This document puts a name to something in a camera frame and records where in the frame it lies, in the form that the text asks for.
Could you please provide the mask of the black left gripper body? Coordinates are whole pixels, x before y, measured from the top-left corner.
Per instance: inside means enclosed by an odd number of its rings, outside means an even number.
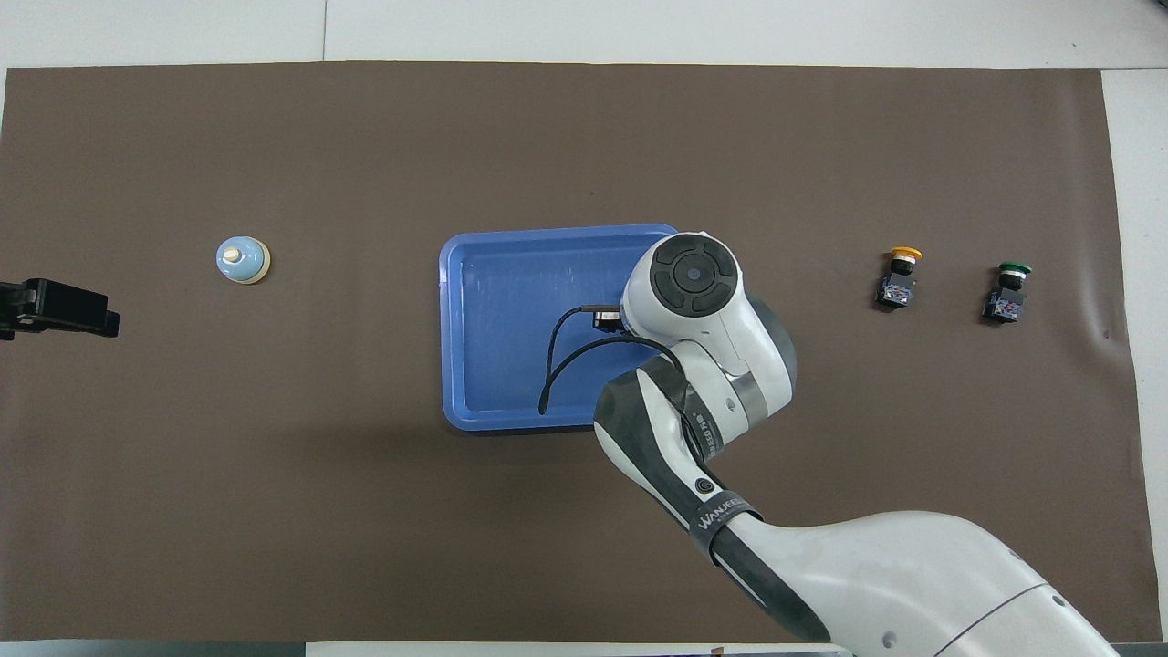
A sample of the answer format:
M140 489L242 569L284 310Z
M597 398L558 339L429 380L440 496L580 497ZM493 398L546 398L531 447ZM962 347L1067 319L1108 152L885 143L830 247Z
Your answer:
M1 340L46 331L116 338L120 336L120 313L109 309L107 296L86 288L46 278L1 283Z

